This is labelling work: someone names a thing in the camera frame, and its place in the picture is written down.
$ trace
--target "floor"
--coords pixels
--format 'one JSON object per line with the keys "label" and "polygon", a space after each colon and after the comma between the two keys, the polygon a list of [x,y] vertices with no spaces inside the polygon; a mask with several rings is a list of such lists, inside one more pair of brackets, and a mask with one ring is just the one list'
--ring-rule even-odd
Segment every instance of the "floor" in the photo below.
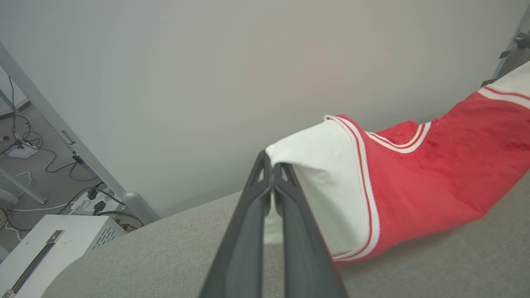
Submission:
{"label": "floor", "polygon": [[[44,138],[44,144],[42,148],[46,148],[54,151],[57,154],[57,159],[51,165],[50,170],[58,169],[64,165],[74,162],[72,159],[72,152],[69,147],[63,142],[63,140],[57,135],[52,129],[44,117],[37,111],[34,106],[29,106],[20,115],[29,119],[32,125],[32,131],[41,134]],[[17,117],[16,127],[19,135],[22,135],[27,131],[25,126],[25,120]],[[10,139],[7,141],[0,141],[0,149],[8,146],[13,141],[13,135],[11,128],[13,120],[4,119],[0,120],[0,138],[3,136],[9,136]],[[29,140],[36,139],[39,136],[31,134],[28,137]],[[15,209],[35,209],[35,208],[48,208],[54,207],[67,203],[76,195],[81,189],[89,186],[94,186],[96,183],[101,182],[100,179],[91,180],[88,182],[78,182],[68,177],[70,167],[67,167],[57,173],[47,173],[45,171],[46,166],[53,159],[53,154],[48,151],[39,151],[28,159],[18,159],[4,155],[0,157],[0,167],[5,171],[16,175],[22,172],[29,171],[33,177],[33,183],[30,184],[32,189],[39,193],[42,197],[48,198],[48,202],[44,205],[39,205],[31,197],[24,194],[20,197],[19,203],[11,208]],[[77,165],[73,173],[77,179],[89,179],[94,177],[95,174],[85,164]],[[28,181],[28,176],[24,175],[21,177],[21,181],[24,184]],[[18,195],[21,191],[14,185],[12,185],[7,179],[0,178],[0,188],[5,189],[15,195]],[[29,229],[36,225],[39,220],[45,214],[55,214],[60,209],[54,209],[50,211],[37,211],[37,212],[11,212],[13,224],[20,229]],[[63,214],[68,214],[71,210],[67,207],[63,211]],[[136,221],[130,220],[126,217],[121,217],[123,223],[136,224]],[[0,230],[0,245],[7,251],[12,251],[19,241],[14,231],[1,229]]]}

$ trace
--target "white wall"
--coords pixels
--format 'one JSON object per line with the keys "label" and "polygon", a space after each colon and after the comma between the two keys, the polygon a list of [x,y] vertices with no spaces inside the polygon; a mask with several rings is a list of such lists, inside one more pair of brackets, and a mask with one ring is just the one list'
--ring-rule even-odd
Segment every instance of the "white wall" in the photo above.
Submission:
{"label": "white wall", "polygon": [[[13,89],[15,91],[15,106],[19,108],[21,105],[27,102],[26,96],[20,91],[19,87],[13,82]],[[9,76],[5,71],[0,68],[0,90],[4,92],[9,100],[11,100],[11,85],[9,84]],[[8,106],[3,100],[0,99],[0,115],[4,115],[12,112],[11,106]]]}
{"label": "white wall", "polygon": [[527,5],[3,0],[0,42],[167,215],[240,190],[259,150],[326,114],[378,130],[447,111],[491,78]]}
{"label": "white wall", "polygon": [[530,34],[530,17],[528,17],[523,24],[521,24],[521,32]]}

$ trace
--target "electrical cable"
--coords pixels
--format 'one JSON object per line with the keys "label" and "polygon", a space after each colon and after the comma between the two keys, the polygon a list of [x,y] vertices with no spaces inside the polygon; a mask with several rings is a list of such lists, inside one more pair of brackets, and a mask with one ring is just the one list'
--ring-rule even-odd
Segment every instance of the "electrical cable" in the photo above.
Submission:
{"label": "electrical cable", "polygon": [[9,83],[11,85],[11,101],[13,103],[13,127],[11,128],[11,132],[13,133],[13,137],[15,140],[19,139],[16,136],[16,106],[15,106],[15,88],[13,87],[13,82],[11,81],[11,77],[9,77]]}
{"label": "electrical cable", "polygon": [[77,163],[75,163],[73,165],[73,167],[70,169],[70,172],[68,173],[68,177],[70,177],[70,179],[72,179],[74,181],[87,182],[87,181],[91,181],[91,180],[99,178],[98,176],[96,176],[94,178],[90,178],[90,179],[85,179],[85,180],[74,178],[74,176],[72,175],[72,172],[74,171],[74,168],[75,168],[76,165],[77,165]]}
{"label": "electrical cable", "polygon": [[62,170],[62,169],[64,169],[64,168],[66,168],[67,166],[72,165],[72,164],[74,164],[74,163],[77,163],[77,162],[69,163],[69,164],[67,164],[66,166],[64,166],[64,167],[62,167],[62,168],[59,168],[59,169],[57,169],[57,170],[55,170],[55,171],[46,171],[46,172],[48,172],[48,173],[57,173],[58,171],[60,171],[60,170]]}
{"label": "electrical cable", "polygon": [[36,138],[36,139],[31,140],[31,141],[28,141],[28,143],[30,143],[31,146],[36,146],[36,145],[33,145],[33,142],[35,142],[35,141],[41,141],[41,140],[42,140],[42,139]]}
{"label": "electrical cable", "polygon": [[16,233],[16,238],[19,240],[19,241],[22,241],[22,237],[20,236],[20,232],[12,227],[9,227],[9,222],[11,220],[11,213],[9,213],[7,210],[5,209],[2,209],[2,212],[4,212],[5,216],[7,217],[7,223],[4,225],[4,228],[6,230],[11,230],[11,231],[15,231]]}
{"label": "electrical cable", "polygon": [[67,205],[70,205],[70,204],[73,204],[73,203],[74,203],[74,202],[70,202],[70,203],[62,204],[62,205],[55,206],[55,207],[49,207],[49,208],[38,208],[38,209],[8,209],[8,211],[13,211],[13,212],[48,211],[48,210],[53,210],[53,209],[61,208],[61,207],[64,207],[64,206],[67,206]]}
{"label": "electrical cable", "polygon": [[121,214],[121,215],[129,216],[130,218],[134,218],[134,219],[136,219],[136,220],[137,220],[142,226],[144,226],[144,223],[143,223],[139,218],[137,218],[137,217],[134,216],[133,214],[129,214],[129,213],[126,213],[126,212],[121,212],[121,211],[105,211],[105,212],[101,212],[101,213],[96,214],[96,216],[98,216],[98,215],[105,215],[105,214]]}
{"label": "electrical cable", "polygon": [[52,160],[50,161],[50,163],[48,164],[48,166],[44,169],[44,170],[45,170],[46,172],[48,172],[48,173],[57,173],[58,171],[60,171],[60,170],[62,170],[62,169],[64,169],[64,168],[66,168],[67,166],[72,165],[72,164],[75,166],[75,164],[77,163],[77,162],[69,163],[69,164],[67,164],[67,165],[65,165],[65,166],[63,166],[63,167],[61,167],[61,168],[59,168],[59,169],[57,169],[57,170],[55,170],[55,171],[49,171],[48,169],[50,168],[51,164],[52,164],[52,163],[55,161],[55,159],[57,158],[57,154],[56,154],[54,151],[52,151],[52,150],[48,150],[48,149],[45,149],[45,148],[38,148],[38,147],[34,147],[34,146],[29,146],[29,147],[31,147],[31,148],[33,148],[33,149],[35,149],[35,150],[45,150],[45,151],[49,151],[49,152],[51,152],[51,153],[54,154],[54,159],[52,159]]}
{"label": "electrical cable", "polygon": [[23,138],[23,139],[26,139],[30,134],[36,134],[36,135],[38,135],[38,136],[40,137],[40,139],[42,140],[42,143],[41,143],[40,146],[37,147],[37,148],[40,148],[40,147],[42,147],[42,146],[44,145],[44,138],[43,138],[39,133],[37,133],[37,132],[32,132],[32,131],[25,132],[24,135],[22,135],[22,138]]}
{"label": "electrical cable", "polygon": [[94,212],[92,212],[92,215],[96,215],[96,213],[105,209],[106,205],[107,204],[105,203],[105,201],[99,201],[97,204],[94,205]]}
{"label": "electrical cable", "polygon": [[[79,192],[78,192],[78,193],[77,193],[77,194],[76,194],[76,195],[75,195],[75,196],[74,196],[74,197],[68,202],[68,204],[72,203],[72,202],[77,198],[78,195],[80,195],[80,194],[82,194],[84,191],[86,191],[86,190],[88,190],[88,189],[92,189],[92,188],[93,188],[92,186],[83,188],[81,191],[79,191]],[[63,212],[64,209],[66,209],[66,206],[64,206],[64,207],[63,207],[61,210],[59,210],[59,212],[57,212],[56,214],[61,214],[61,212]]]}
{"label": "electrical cable", "polygon": [[24,119],[26,119],[26,121],[31,125],[31,122],[29,121],[28,118],[26,118],[26,117],[24,117],[24,116],[22,116],[22,115],[16,115],[16,116],[17,116],[17,117],[20,117],[20,118],[24,118]]}
{"label": "electrical cable", "polygon": [[22,237],[20,236],[20,232],[29,232],[32,229],[19,229],[19,228],[15,227],[15,225],[13,225],[13,223],[11,222],[11,213],[9,211],[7,211],[6,209],[3,209],[3,208],[2,208],[2,211],[7,216],[7,223],[5,225],[5,229],[6,230],[15,231],[16,232],[16,237],[18,238],[18,240],[22,241]]}
{"label": "electrical cable", "polygon": [[13,149],[11,149],[11,147],[13,147],[13,146],[15,146],[15,144],[11,144],[11,145],[7,145],[7,146],[5,146],[5,148],[2,149],[2,151],[0,151],[0,155],[4,155],[4,154],[7,154],[7,153],[9,153],[9,152],[15,150],[16,147],[13,148]]}
{"label": "electrical cable", "polygon": [[97,190],[97,191],[99,191],[99,192],[101,192],[103,194],[106,194],[109,198],[111,198],[111,199],[115,200],[116,202],[118,202],[118,204],[126,206],[126,204],[124,202],[118,201],[116,198],[114,198],[113,196],[111,196],[108,193],[104,192],[103,190],[100,190],[100,189],[98,189],[96,187],[93,187],[92,189],[95,189],[95,190]]}

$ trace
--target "red fabric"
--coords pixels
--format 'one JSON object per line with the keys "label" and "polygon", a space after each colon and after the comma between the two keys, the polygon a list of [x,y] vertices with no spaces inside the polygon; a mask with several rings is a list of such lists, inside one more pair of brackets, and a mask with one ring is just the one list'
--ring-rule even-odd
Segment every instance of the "red fabric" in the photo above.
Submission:
{"label": "red fabric", "polygon": [[[402,144],[416,130],[410,121],[380,134]],[[381,233],[355,261],[483,217],[530,168],[530,110],[477,92],[435,119],[411,153],[362,136]]]}
{"label": "red fabric", "polygon": [[387,138],[394,144],[406,144],[415,136],[418,124],[414,121],[405,121],[396,126],[389,127],[377,134]]}

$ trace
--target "gray cloth surface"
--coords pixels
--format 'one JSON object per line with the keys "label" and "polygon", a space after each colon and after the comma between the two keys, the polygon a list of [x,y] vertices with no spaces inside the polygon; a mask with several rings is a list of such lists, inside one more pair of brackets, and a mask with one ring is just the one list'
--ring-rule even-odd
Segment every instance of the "gray cloth surface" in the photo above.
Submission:
{"label": "gray cloth surface", "polygon": [[[350,297],[530,297],[530,176],[481,220],[340,269]],[[44,298],[196,297],[238,195],[86,253]],[[266,246],[264,297],[283,297],[281,246]]]}

